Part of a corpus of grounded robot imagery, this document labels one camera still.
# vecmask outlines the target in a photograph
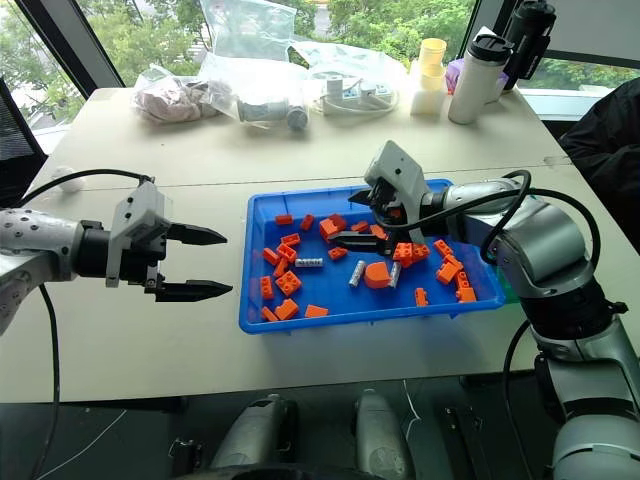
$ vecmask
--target silver battery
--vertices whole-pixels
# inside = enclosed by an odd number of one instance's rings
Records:
[[[402,270],[402,265],[400,262],[393,262],[393,267],[391,267],[391,280],[389,280],[389,286],[391,288],[396,288],[398,285],[398,278],[400,278],[400,270]]]
[[[362,278],[362,274],[364,273],[364,267],[367,266],[367,262],[364,260],[358,260],[356,263],[356,268],[353,269],[353,273],[351,274],[351,278],[349,279],[349,285],[352,287],[357,287],[358,283],[360,283],[360,279]]]
[[[296,258],[296,267],[321,267],[323,264],[322,258]]]

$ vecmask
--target black cable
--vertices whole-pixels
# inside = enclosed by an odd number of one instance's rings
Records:
[[[515,172],[507,173],[502,178],[513,178],[513,177],[523,177],[522,184],[520,185],[520,189],[518,191],[518,195],[515,200],[509,207],[509,210],[504,214],[504,216],[500,219],[498,223],[489,231],[485,239],[482,241],[480,245],[480,257],[486,263],[491,265],[495,265],[495,258],[489,256],[489,246],[491,246],[491,242],[498,236],[498,234],[502,231],[502,228],[507,224],[509,220],[515,215],[520,205],[524,201],[527,196],[527,191],[529,187],[531,187],[531,173],[528,170],[516,170]]]
[[[511,394],[509,392],[509,380],[511,377],[511,360],[513,359],[513,354],[516,350],[518,342],[524,335],[524,332],[529,328],[529,320],[525,320],[522,322],[522,325],[518,327],[516,333],[513,335],[511,342],[509,343],[509,348],[507,349],[507,354],[504,357],[504,366],[502,367],[502,394],[504,396],[504,408],[507,411],[507,417],[509,417],[509,423],[511,424],[511,428],[513,429],[513,433],[516,437],[516,444],[518,446],[518,450],[520,452],[520,457],[522,457],[522,462],[524,464],[524,468],[527,472],[527,477],[529,480],[533,480],[533,474],[531,472],[531,467],[529,466],[529,461],[527,460],[527,455],[524,451],[524,445],[522,443],[522,436],[520,435],[520,429],[516,424],[516,419],[513,416],[513,412],[511,410]]]
[[[89,177],[91,175],[119,175],[121,177],[130,177],[135,178],[140,183],[142,182],[153,182],[153,178],[147,175],[142,175],[140,173],[128,172],[126,170],[117,170],[113,168],[96,168],[93,170],[82,170],[81,172],[70,173],[69,175],[64,175],[63,177],[56,178],[49,183],[45,183],[44,185],[36,188],[34,191],[25,195],[13,208],[21,208],[31,200],[33,200],[38,195],[46,192],[47,190],[52,189],[53,187],[57,187],[61,183],[68,182],[69,180],[73,180],[75,178],[80,177]]]
[[[51,425],[49,426],[49,433],[47,433],[47,437],[45,438],[42,452],[31,471],[31,480],[38,478],[42,472],[44,462],[51,450],[56,426],[58,425],[58,412],[60,410],[60,353],[58,350],[58,323],[49,292],[47,292],[44,285],[40,285],[39,288],[42,298],[44,299],[44,303],[47,306],[47,312],[49,312],[49,324],[51,325],[51,352],[53,355],[53,402],[51,404],[51,408],[53,409],[53,412],[51,416]]]
[[[540,195],[543,197],[551,197],[557,200],[561,200],[565,203],[568,203],[573,208],[578,210],[580,214],[582,214],[582,216],[587,221],[587,224],[589,225],[589,230],[593,239],[593,247],[591,250],[591,264],[593,265],[593,268],[595,270],[596,266],[598,265],[598,261],[600,260],[600,230],[598,229],[598,224],[596,223],[596,220],[595,218],[593,218],[593,215],[591,214],[589,209],[587,209],[587,207],[585,207],[575,198],[570,197],[569,195],[565,195],[564,193],[557,192],[555,190],[548,190],[546,188],[529,188],[526,190],[526,192],[531,195]],[[381,227],[390,231],[406,231],[413,230],[414,228],[426,227],[430,223],[440,222],[447,217],[457,215],[458,213],[461,213],[473,207],[477,207],[478,205],[484,205],[485,203],[493,202],[494,200],[500,200],[502,198],[514,197],[519,194],[520,190],[509,190],[505,192],[492,193],[491,195],[487,195],[486,197],[476,198],[475,200],[471,200],[469,202],[456,205],[455,207],[442,210],[441,212],[434,213],[433,215],[429,215],[428,217],[421,218],[420,220],[417,220],[415,222],[405,223],[402,225],[391,225],[385,223],[384,219],[382,219],[375,210],[373,210],[372,212],[376,223]]]

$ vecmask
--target black chair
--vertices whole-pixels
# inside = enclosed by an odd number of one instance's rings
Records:
[[[0,208],[22,198],[46,159],[0,78]]]

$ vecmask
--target robotic arm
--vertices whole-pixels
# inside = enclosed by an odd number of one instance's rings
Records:
[[[626,306],[605,299],[571,218],[532,196],[524,197],[498,231],[494,227],[513,198],[475,202],[444,216],[440,212],[488,195],[513,191],[515,196],[521,185],[500,178],[432,192],[421,167],[391,141],[371,163],[365,181],[371,189],[350,200],[370,206],[389,239],[342,232],[332,240],[389,255],[396,242],[424,243],[429,235],[448,233],[477,246],[488,239],[488,251],[520,298],[540,350],[535,371],[545,407],[563,424],[553,477],[640,478],[640,366],[619,319]]]
[[[24,298],[45,282],[81,277],[142,285],[157,302],[194,302],[217,297],[232,287],[206,280],[167,283],[159,272],[167,240],[191,245],[226,242],[208,228],[172,223],[166,199],[143,182],[116,207],[111,232],[100,222],[74,222],[30,209],[0,210],[0,335]]]

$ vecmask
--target blue plastic tray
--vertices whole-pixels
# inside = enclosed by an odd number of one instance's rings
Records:
[[[450,185],[448,180],[429,180],[427,185],[434,191],[441,191]],[[437,238],[427,239],[431,255],[426,261],[403,270],[397,288],[372,290],[364,280],[357,288],[348,285],[353,268],[358,260],[367,263],[379,262],[383,258],[373,253],[349,252],[335,262],[329,259],[327,251],[332,248],[320,236],[318,223],[333,213],[339,213],[353,225],[360,220],[373,224],[368,207],[350,203],[347,199],[365,188],[353,186],[321,190],[303,190],[255,195],[249,200],[247,232],[245,239],[242,293],[240,300],[240,328],[247,333],[269,333],[297,328],[336,325],[352,322],[373,322],[377,320],[433,315],[447,313],[489,310],[504,304],[505,297],[492,268],[485,264],[476,247],[445,240],[453,248],[455,256],[465,265],[469,280],[476,291],[478,301],[458,303],[455,283],[442,285],[435,278],[435,271],[442,264],[442,257],[433,248]],[[279,226],[275,216],[289,213],[293,215],[293,225]],[[315,216],[313,227],[308,232],[300,230],[302,218],[311,213]],[[272,275],[274,267],[262,258],[262,249],[269,247],[275,251],[280,237],[299,233],[302,242],[295,248],[299,258],[324,258],[321,268],[294,268],[302,281],[302,287],[292,295],[300,307],[300,312],[291,320],[267,322],[261,318],[264,305],[272,311],[282,303],[285,296],[273,280],[273,300],[263,300],[259,281],[264,275]],[[386,259],[389,270],[392,261]],[[427,291],[429,305],[416,307],[414,291],[423,287]],[[307,305],[313,304],[329,309],[326,317],[304,318]]]

